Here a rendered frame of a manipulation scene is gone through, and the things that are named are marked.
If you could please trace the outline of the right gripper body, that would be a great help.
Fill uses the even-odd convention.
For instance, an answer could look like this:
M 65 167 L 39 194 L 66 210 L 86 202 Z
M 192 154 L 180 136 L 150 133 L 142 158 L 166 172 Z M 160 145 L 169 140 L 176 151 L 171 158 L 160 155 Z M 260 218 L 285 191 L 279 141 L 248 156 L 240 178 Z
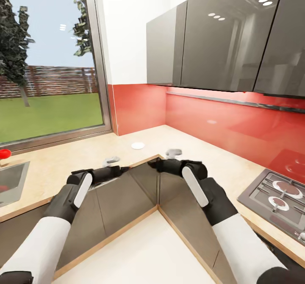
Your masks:
M 172 175 L 175 175 L 174 173 L 172 173 L 172 169 L 173 169 L 174 163 L 179 162 L 178 159 L 163 159 L 163 160 L 158 159 L 156 161 L 157 161 L 157 163 L 156 162 L 150 162 L 150 163 L 156 163 L 156 171 L 158 173 L 167 172 Z

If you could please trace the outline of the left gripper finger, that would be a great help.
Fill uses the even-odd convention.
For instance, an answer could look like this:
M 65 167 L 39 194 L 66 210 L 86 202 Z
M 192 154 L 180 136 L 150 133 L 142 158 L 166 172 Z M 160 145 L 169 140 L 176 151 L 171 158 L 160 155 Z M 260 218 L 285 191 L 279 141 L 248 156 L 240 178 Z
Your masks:
M 120 167 L 120 172 L 121 172 L 121 174 L 123 174 L 130 169 L 131 169 L 131 167 Z

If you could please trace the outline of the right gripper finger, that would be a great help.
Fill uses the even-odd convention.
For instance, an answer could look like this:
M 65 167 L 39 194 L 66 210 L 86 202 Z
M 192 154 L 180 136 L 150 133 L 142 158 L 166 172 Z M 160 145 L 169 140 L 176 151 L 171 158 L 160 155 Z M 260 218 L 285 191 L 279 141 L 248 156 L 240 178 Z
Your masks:
M 156 162 L 157 163 L 157 162 Z M 148 161 L 148 165 L 151 167 L 151 168 L 153 168 L 153 169 L 156 169 L 156 163 L 150 163 L 149 161 Z

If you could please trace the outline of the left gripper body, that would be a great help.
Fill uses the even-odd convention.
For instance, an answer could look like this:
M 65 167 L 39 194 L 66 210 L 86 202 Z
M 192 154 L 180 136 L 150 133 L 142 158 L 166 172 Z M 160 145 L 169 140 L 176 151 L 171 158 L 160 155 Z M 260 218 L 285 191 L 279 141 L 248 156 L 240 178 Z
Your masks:
M 103 174 L 103 178 L 102 178 L 101 182 L 104 182 L 106 180 L 109 180 L 109 179 L 112 179 L 115 177 L 119 177 L 122 175 L 120 172 L 119 165 L 102 167 L 102 168 L 100 168 L 100 170 Z

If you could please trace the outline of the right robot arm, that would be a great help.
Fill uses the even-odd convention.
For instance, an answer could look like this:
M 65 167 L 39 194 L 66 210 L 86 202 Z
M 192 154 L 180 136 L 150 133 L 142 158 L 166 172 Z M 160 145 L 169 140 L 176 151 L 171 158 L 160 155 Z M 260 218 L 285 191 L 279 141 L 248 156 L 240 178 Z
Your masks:
M 185 179 L 204 211 L 229 262 L 237 284 L 305 284 L 305 277 L 288 270 L 265 246 L 228 199 L 222 186 L 207 177 L 199 160 L 179 161 L 180 149 L 168 149 L 166 159 L 149 162 L 158 173 Z

